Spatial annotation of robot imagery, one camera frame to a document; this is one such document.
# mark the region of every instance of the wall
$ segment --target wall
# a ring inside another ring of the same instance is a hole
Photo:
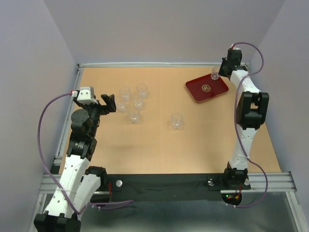
[[[39,116],[73,86],[76,64],[43,0],[2,1],[0,31],[0,230],[25,232],[43,174]],[[68,103],[55,103],[43,120],[42,149],[50,164]]]
[[[45,0],[78,63],[220,62],[232,43],[259,45],[283,2]]]
[[[266,63],[253,81],[270,94],[270,137],[281,168],[292,171],[296,196],[309,223],[308,9],[308,0],[286,0],[259,47]],[[256,53],[251,70],[257,70],[259,65]]]

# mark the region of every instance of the wooden table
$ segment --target wooden table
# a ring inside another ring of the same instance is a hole
[[[91,165],[105,167],[109,174],[222,173],[236,141],[236,88],[223,78],[229,91],[203,103],[194,102],[185,88],[187,81],[209,73],[211,67],[84,68],[80,86],[93,86],[97,97],[117,98],[121,86],[130,87],[133,94],[140,83],[149,88],[140,124],[132,124],[126,113],[101,116]],[[184,117],[178,130],[170,125],[173,113]],[[281,171],[265,124],[250,157],[266,172]],[[261,172],[251,164],[248,170]]]

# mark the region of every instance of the clear glass cup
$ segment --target clear glass cup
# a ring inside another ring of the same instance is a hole
[[[145,84],[139,84],[138,86],[136,86],[136,90],[141,98],[145,99],[147,97],[148,87]]]
[[[128,114],[130,121],[132,123],[139,123],[140,122],[140,111],[138,109],[135,109],[135,108],[132,107],[127,111],[127,114]]]
[[[138,110],[143,108],[143,99],[139,95],[133,96],[134,107]]]
[[[122,96],[115,99],[117,110],[120,112],[126,112],[126,100]]]
[[[175,113],[172,115],[171,121],[172,121],[172,127],[177,129],[183,123],[183,116],[181,114]]]
[[[211,78],[212,80],[218,80],[219,79],[219,70],[220,70],[220,66],[215,66],[212,68],[211,71]]]
[[[122,86],[119,89],[119,93],[124,100],[126,100],[126,101],[130,100],[130,88],[128,86]]]

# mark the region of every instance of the metal frame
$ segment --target metal frame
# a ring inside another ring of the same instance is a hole
[[[79,69],[76,75],[76,80],[74,83],[74,89],[79,87],[84,67],[205,67],[205,66],[214,66],[220,65],[220,63],[98,63],[98,64],[80,64]],[[62,129],[60,141],[57,147],[54,165],[60,165],[63,152],[64,152],[64,144],[66,138],[69,134],[69,121],[70,115],[74,110],[74,105],[72,102],[69,104],[69,108],[67,111],[67,115],[64,121],[64,126]],[[269,192],[286,192],[287,199],[299,232],[309,232],[307,223],[305,221],[303,212],[301,207],[299,206],[295,191],[296,187],[292,178],[291,173],[268,173],[269,178]],[[251,190],[244,190],[243,192],[263,192],[265,189],[265,178],[263,174],[253,173],[249,174],[249,178],[251,180]],[[54,193],[56,186],[52,183],[50,177],[43,175],[42,183],[40,186],[40,191],[38,195],[38,199],[34,208],[34,212],[31,218],[31,223],[29,226],[29,232],[36,232],[36,229],[33,225],[34,218],[36,214],[42,213],[43,208],[46,203],[46,198],[48,194]],[[107,192],[96,192],[95,194],[106,194]]]

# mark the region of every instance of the gold emblem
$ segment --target gold emblem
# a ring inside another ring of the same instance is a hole
[[[210,87],[209,85],[203,85],[203,86],[202,86],[202,90],[203,90],[204,92],[209,92],[209,91],[211,90],[211,87]]]

